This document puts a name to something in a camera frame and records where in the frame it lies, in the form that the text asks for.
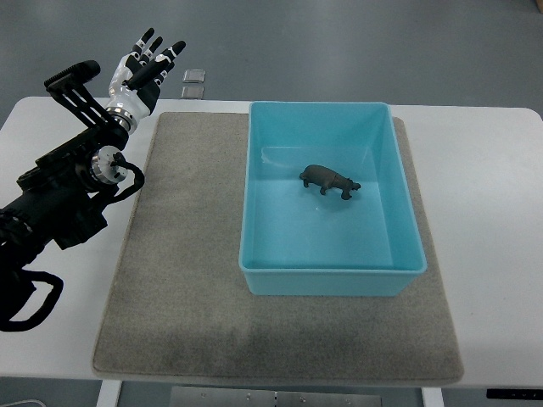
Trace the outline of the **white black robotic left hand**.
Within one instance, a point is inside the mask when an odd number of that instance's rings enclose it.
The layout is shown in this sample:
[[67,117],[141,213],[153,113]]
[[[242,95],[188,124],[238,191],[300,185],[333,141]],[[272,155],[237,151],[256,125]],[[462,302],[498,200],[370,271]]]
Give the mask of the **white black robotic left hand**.
[[111,114],[138,122],[153,113],[162,84],[186,47],[179,41],[158,53],[162,42],[162,37],[154,38],[154,29],[149,28],[121,58],[109,84],[106,109]]

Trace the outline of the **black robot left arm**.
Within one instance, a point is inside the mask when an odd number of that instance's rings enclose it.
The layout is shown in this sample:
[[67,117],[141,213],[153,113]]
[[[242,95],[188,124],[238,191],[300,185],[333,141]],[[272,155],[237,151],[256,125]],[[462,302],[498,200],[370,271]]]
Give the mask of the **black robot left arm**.
[[86,130],[36,160],[17,183],[21,195],[1,210],[1,329],[24,332],[42,324],[64,282],[26,266],[50,242],[67,249],[107,226],[104,209],[138,192],[143,172],[122,154],[128,131],[85,88],[98,75],[93,60],[44,82],[55,101]]

